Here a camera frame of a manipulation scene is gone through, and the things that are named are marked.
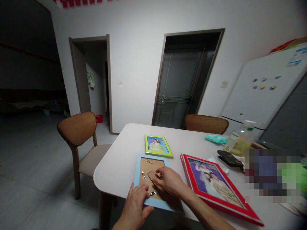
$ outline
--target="red bucket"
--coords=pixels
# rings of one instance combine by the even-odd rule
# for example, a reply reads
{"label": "red bucket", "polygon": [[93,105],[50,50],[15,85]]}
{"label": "red bucket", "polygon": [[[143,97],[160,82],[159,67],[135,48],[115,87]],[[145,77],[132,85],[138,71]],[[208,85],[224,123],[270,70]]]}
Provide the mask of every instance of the red bucket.
{"label": "red bucket", "polygon": [[102,115],[101,114],[96,115],[96,121],[97,121],[97,123],[102,123]]}

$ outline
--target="hand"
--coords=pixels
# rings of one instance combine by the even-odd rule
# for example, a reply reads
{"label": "hand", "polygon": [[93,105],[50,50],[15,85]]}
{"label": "hand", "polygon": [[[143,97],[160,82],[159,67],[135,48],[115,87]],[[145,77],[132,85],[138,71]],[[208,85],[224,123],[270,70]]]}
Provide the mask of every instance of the hand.
{"label": "hand", "polygon": [[184,193],[183,190],[188,188],[188,186],[183,182],[180,175],[166,166],[158,168],[156,173],[160,173],[162,179],[159,180],[154,178],[153,183],[161,186],[163,190],[181,199],[182,193]]}
{"label": "hand", "polygon": [[133,189],[130,187],[122,215],[113,229],[140,229],[146,218],[154,210],[152,206],[143,209],[144,199],[150,197],[148,185],[144,183]]}

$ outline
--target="bottle cap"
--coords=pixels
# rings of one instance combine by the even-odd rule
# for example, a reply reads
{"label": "bottle cap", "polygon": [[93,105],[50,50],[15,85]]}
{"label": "bottle cap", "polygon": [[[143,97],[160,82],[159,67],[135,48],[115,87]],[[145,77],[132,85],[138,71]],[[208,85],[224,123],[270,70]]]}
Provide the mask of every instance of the bottle cap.
{"label": "bottle cap", "polygon": [[256,125],[256,122],[254,122],[254,121],[249,121],[249,120],[245,120],[245,121],[243,122],[243,124],[248,125],[248,126],[255,126],[255,125]]}

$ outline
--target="chair backrest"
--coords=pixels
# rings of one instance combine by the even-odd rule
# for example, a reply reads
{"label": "chair backrest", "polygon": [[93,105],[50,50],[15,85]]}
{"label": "chair backrest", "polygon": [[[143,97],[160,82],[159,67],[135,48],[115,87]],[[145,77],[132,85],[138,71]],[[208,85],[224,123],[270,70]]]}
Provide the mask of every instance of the chair backrest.
{"label": "chair backrest", "polygon": [[187,114],[185,116],[185,127],[190,131],[223,134],[228,128],[229,122],[223,118]]}
{"label": "chair backrest", "polygon": [[69,145],[78,147],[95,134],[96,125],[95,114],[84,112],[59,122],[58,131]]}

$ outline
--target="picture frame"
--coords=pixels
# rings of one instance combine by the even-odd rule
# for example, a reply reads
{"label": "picture frame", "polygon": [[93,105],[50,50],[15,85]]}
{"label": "picture frame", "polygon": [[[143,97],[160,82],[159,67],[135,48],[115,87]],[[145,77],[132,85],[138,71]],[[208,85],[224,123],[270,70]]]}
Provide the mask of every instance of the picture frame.
{"label": "picture frame", "polygon": [[264,226],[217,163],[186,154],[181,154],[180,160],[190,188],[207,205],[258,226]]}
{"label": "picture frame", "polygon": [[145,154],[174,158],[164,136],[145,135]]}
{"label": "picture frame", "polygon": [[[151,155],[138,154],[136,169],[135,169],[135,177],[134,177],[134,187],[133,188],[135,188],[136,186],[138,186],[140,184],[141,158],[149,159],[149,161],[150,160],[163,161],[164,165],[169,167],[169,163],[168,163],[168,161],[165,157],[156,157],[156,156],[151,156]],[[170,206],[166,203],[166,201],[158,200],[158,199],[155,199],[155,198],[152,198],[152,197],[146,198],[144,200],[144,205],[149,205],[149,206],[153,206],[155,208],[160,208],[160,209],[164,209],[164,210],[168,210],[168,211],[172,211],[172,212],[176,212],[176,213],[183,213],[184,212],[183,209],[181,211],[174,210],[174,209],[170,208]]]}

